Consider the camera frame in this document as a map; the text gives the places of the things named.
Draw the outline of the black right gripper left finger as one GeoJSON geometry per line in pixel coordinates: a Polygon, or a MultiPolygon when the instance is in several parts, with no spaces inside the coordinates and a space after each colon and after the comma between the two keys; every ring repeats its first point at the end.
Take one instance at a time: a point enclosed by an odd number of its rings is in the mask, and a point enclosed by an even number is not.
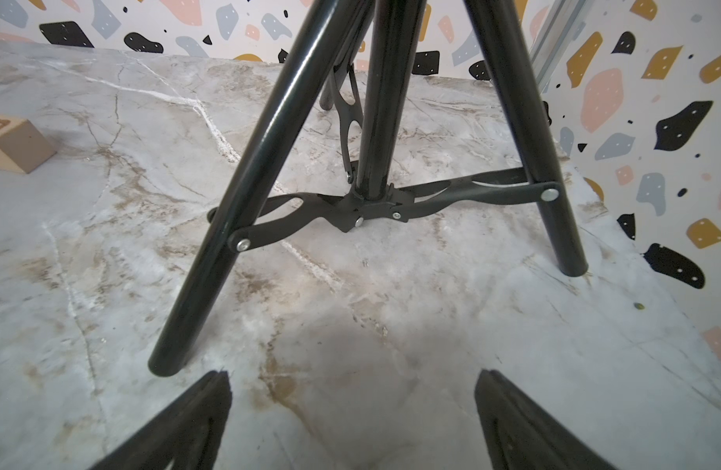
{"type": "Polygon", "coordinates": [[[210,371],[94,469],[212,469],[232,403],[228,373],[210,371]]]}

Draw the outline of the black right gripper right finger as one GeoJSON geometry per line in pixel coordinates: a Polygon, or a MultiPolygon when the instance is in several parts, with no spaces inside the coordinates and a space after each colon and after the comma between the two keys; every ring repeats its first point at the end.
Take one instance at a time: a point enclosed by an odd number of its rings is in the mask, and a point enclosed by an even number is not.
{"type": "Polygon", "coordinates": [[[474,391],[495,469],[612,469],[497,370],[480,372],[474,391]]]}

